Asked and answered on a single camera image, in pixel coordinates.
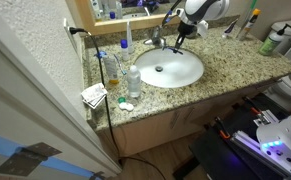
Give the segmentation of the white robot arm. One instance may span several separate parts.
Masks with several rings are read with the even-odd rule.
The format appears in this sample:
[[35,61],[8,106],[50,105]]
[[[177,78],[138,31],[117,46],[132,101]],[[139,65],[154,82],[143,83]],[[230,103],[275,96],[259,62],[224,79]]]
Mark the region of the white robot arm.
[[[185,7],[177,10],[181,22],[175,51],[180,49],[185,36],[191,34],[194,27],[197,27],[197,32],[205,37],[208,28],[205,20],[221,18],[228,10],[228,6],[229,0],[187,0]],[[271,167],[285,173],[286,177],[291,179],[291,115],[279,121],[271,111],[261,111],[248,97],[245,100],[252,105],[251,110],[257,116],[254,120],[257,125],[257,141],[243,131],[236,131],[230,135],[221,119],[216,117],[220,135],[238,142],[246,151],[250,151],[252,155],[269,163]]]

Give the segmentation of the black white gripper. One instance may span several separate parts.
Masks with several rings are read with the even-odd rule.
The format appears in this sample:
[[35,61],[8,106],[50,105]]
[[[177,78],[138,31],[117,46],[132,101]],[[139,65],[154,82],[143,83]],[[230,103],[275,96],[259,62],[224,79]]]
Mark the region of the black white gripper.
[[205,38],[207,36],[207,31],[209,27],[209,24],[205,20],[190,21],[187,18],[185,10],[183,8],[177,8],[176,14],[180,18],[180,24],[178,27],[178,31],[180,34],[178,35],[175,42],[173,52],[178,52],[180,48],[181,35],[182,43],[186,38],[195,38],[196,36],[201,36],[202,38]]

